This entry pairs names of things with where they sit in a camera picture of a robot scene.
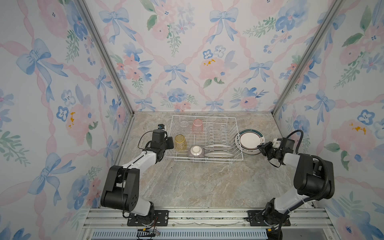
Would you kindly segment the green rimmed white plate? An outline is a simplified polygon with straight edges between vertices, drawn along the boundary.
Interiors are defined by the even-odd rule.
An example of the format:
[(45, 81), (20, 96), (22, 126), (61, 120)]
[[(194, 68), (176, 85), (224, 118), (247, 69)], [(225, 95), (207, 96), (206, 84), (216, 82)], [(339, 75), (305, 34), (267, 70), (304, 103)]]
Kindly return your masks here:
[(246, 150), (255, 150), (260, 144), (265, 143), (265, 137), (257, 130), (248, 129), (238, 133), (241, 141), (241, 146)]

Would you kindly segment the white wire dish rack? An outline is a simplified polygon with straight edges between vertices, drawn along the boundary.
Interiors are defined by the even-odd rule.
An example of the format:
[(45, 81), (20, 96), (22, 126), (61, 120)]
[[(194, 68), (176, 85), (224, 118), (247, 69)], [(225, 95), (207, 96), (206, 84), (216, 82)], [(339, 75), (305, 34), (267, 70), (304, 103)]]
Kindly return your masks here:
[[(192, 132), (193, 121), (195, 119), (201, 119), (203, 121), (204, 132), (202, 134), (194, 134)], [(188, 121), (189, 128), (181, 129), (180, 121)], [(187, 140), (187, 150), (177, 151), (176, 147), (172, 150), (167, 151), (166, 156), (175, 161), (191, 161), (191, 162), (207, 162), (207, 163), (228, 163), (243, 161), (243, 152), (239, 150), (234, 139), (239, 133), (236, 118), (233, 117), (203, 117), (203, 116), (172, 116), (170, 135), (174, 138), (175, 136), (184, 135)], [(192, 146), (205, 146), (212, 144), (224, 144), (233, 147), (230, 151), (224, 151), (235, 156), (233, 158), (200, 158), (192, 159), (189, 158), (189, 150)]]

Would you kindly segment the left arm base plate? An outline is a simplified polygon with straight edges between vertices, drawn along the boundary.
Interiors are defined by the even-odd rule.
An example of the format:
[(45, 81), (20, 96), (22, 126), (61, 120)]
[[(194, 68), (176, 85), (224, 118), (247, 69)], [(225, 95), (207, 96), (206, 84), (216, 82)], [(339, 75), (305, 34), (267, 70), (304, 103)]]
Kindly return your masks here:
[(147, 216), (130, 214), (127, 220), (128, 227), (166, 227), (169, 221), (168, 210), (150, 211)]

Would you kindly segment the plate with red characters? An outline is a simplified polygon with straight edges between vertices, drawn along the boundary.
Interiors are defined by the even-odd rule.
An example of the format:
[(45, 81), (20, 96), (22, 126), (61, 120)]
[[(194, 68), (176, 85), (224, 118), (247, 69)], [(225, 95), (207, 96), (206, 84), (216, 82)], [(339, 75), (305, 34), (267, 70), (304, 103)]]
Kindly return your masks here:
[(243, 149), (242, 146), (241, 146), (241, 141), (240, 141), (240, 137), (239, 136), (236, 136), (235, 139), (234, 139), (234, 143), (236, 145), (236, 147), (241, 150), (244, 154), (247, 154), (247, 155), (251, 155), (251, 156), (255, 156), (255, 155), (259, 155), (261, 152), (259, 149), (255, 149), (255, 150), (246, 150), (246, 149)]

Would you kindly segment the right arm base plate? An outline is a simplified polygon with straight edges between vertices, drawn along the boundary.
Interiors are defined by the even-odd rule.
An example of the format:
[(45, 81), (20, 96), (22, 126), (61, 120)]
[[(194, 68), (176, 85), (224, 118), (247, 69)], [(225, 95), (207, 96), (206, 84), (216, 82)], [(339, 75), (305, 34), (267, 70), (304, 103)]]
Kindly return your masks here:
[(247, 221), (251, 227), (276, 227), (283, 214), (272, 210), (269, 214), (265, 214), (264, 210), (248, 210)]

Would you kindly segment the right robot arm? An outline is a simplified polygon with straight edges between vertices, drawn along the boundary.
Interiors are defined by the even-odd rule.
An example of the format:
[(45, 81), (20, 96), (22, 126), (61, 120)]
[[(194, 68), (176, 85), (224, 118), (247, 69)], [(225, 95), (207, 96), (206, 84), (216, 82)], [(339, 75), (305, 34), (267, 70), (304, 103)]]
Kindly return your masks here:
[(258, 146), (268, 161), (296, 168), (294, 186), (285, 194), (270, 200), (264, 210), (252, 221), (266, 226), (284, 223), (289, 214), (305, 203), (330, 199), (335, 193), (334, 166), (321, 157), (299, 153), (295, 141), (289, 138), (274, 139)]

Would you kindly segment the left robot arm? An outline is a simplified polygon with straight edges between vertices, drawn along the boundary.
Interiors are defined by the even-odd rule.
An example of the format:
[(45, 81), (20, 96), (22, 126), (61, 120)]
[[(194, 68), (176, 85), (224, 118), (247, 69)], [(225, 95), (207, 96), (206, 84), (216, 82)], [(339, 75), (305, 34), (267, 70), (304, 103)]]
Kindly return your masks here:
[(125, 219), (136, 217), (144, 226), (153, 225), (156, 217), (154, 204), (139, 196), (140, 176), (160, 162), (167, 150), (174, 148), (165, 125), (159, 124), (151, 133), (152, 140), (139, 156), (125, 165), (110, 167), (100, 200), (102, 207), (121, 210)]

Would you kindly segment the white plate with clover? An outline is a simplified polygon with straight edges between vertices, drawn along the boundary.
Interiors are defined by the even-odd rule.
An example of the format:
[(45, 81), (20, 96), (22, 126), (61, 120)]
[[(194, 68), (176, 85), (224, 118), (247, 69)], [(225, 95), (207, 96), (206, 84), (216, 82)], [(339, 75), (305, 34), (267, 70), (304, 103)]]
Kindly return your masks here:
[(212, 144), (204, 147), (206, 151), (230, 151), (233, 147), (224, 144)]

